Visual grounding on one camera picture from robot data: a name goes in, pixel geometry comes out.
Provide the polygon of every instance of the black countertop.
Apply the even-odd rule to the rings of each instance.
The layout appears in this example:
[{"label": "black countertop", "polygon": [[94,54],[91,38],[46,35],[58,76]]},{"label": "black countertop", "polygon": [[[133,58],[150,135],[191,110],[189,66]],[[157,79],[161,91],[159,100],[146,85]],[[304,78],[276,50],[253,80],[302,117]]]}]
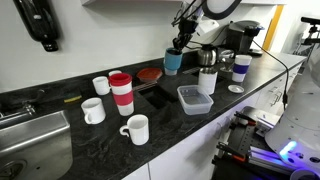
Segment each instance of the black countertop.
[{"label": "black countertop", "polygon": [[[281,59],[289,69],[305,59],[301,56],[273,54]],[[197,84],[198,78],[196,76],[181,73],[193,68],[195,63],[195,53],[184,55],[183,64],[178,74],[176,76],[163,75],[159,79],[158,85],[177,98],[179,86]],[[117,69],[135,75],[145,67],[163,69],[163,59]],[[126,124],[129,117],[120,116],[111,93],[98,96],[102,99],[107,114],[103,122],[97,125],[88,125],[83,119],[84,114],[80,104],[88,98],[97,96],[94,92],[92,79],[107,75],[109,71],[111,70],[24,89],[24,92],[28,92],[27,94],[32,94],[31,92],[42,88],[51,95],[42,102],[43,105],[39,108],[42,114],[57,110],[67,110],[68,112],[71,125],[73,164],[70,170],[60,178],[61,180],[124,178],[285,73],[284,67],[266,54],[260,58],[254,58],[244,82],[240,84],[245,89],[244,93],[234,94],[227,88],[231,84],[237,84],[231,81],[232,73],[226,74],[219,71],[218,75],[224,76],[226,79],[216,85],[215,93],[211,95],[214,104],[210,112],[203,115],[186,115],[179,101],[169,102],[165,107],[156,109],[139,92],[135,91],[134,114],[146,115],[149,118],[150,130],[149,141],[145,145],[135,146],[130,138],[121,136],[119,133],[119,128]],[[63,96],[63,89],[66,87],[79,87],[83,98],[78,102],[64,104],[61,101],[61,96]],[[0,101],[6,100],[8,104],[12,104],[13,101],[21,102],[22,97],[25,98],[26,94],[22,95],[21,92],[22,90],[0,94]]]}]

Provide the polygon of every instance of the coffee machine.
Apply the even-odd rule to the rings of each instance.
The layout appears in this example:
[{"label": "coffee machine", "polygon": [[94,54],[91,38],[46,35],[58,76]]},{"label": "coffee machine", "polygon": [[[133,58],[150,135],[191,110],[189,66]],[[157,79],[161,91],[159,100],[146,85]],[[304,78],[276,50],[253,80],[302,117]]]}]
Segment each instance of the coffee machine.
[{"label": "coffee machine", "polygon": [[264,28],[256,21],[238,21],[231,23],[227,29],[226,49],[232,49],[237,54],[250,54],[253,38]]}]

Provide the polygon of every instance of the blue light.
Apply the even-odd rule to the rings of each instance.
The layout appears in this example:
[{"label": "blue light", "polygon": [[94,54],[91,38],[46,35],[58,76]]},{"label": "blue light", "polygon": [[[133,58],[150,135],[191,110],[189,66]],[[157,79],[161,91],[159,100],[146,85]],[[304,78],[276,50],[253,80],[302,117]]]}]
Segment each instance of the blue light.
[{"label": "blue light", "polygon": [[280,155],[285,156],[289,151],[292,151],[297,146],[297,142],[291,141],[289,142],[281,151]]}]

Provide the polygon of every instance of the faucet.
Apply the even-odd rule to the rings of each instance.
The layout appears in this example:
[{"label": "faucet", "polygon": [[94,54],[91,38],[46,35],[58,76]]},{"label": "faucet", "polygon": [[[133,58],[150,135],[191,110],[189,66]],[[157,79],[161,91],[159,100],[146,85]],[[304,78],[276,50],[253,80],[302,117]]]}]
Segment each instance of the faucet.
[{"label": "faucet", "polygon": [[16,113],[5,115],[3,112],[0,112],[0,127],[2,127],[4,124],[10,123],[14,119],[18,120],[19,118],[36,114],[35,108],[32,104],[38,102],[44,96],[45,91],[40,89],[37,93],[38,95],[35,99],[23,101],[22,108]]}]

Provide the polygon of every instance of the white wall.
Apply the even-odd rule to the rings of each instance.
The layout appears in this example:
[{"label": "white wall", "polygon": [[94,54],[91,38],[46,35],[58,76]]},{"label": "white wall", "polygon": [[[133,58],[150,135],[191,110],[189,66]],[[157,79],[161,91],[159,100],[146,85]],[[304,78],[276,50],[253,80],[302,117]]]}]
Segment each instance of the white wall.
[{"label": "white wall", "polygon": [[297,47],[299,34],[308,27],[307,23],[300,21],[301,17],[320,19],[319,7],[319,0],[290,0],[284,6],[270,50],[292,53]]},{"label": "white wall", "polygon": [[[12,1],[0,1],[0,92],[163,57],[178,32],[170,22],[179,2],[51,1],[62,32],[54,53],[31,39]],[[241,5],[220,23],[250,19],[268,26],[272,12]],[[195,40],[210,42],[213,34]],[[263,33],[259,38],[262,44]]]}]

